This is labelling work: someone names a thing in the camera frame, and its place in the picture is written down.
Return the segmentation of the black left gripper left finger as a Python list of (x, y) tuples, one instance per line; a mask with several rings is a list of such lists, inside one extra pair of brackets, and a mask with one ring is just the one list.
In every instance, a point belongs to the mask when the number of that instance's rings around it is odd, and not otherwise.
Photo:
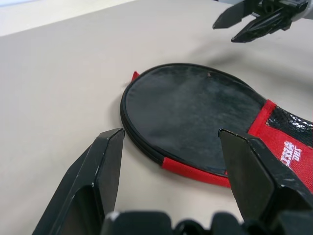
[(32, 235), (100, 235), (117, 198), (122, 128), (102, 132), (68, 168)]

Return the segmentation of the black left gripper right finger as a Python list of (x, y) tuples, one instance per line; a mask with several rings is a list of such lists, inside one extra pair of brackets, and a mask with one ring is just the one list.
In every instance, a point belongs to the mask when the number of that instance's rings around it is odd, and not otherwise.
[(273, 222), (283, 211), (313, 212), (313, 194), (257, 137), (220, 129), (227, 176), (244, 220)]

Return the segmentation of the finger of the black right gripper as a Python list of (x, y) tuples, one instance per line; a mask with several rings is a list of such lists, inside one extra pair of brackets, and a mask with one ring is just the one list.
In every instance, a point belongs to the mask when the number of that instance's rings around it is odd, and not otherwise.
[(252, 14), (257, 6), (257, 0), (243, 0), (226, 9), (214, 22), (213, 29), (230, 28)]
[(233, 43), (249, 43), (280, 29), (286, 31), (291, 26), (290, 16), (283, 10), (257, 17), (248, 23), (235, 37)]

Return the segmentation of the black and red paddle case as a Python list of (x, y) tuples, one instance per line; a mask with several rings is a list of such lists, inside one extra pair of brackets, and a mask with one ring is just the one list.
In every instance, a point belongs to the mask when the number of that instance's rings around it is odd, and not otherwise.
[(313, 192), (313, 122), (280, 108), (239, 78), (173, 63), (135, 72), (120, 103), (132, 142), (163, 169), (229, 187), (219, 129), (260, 138)]

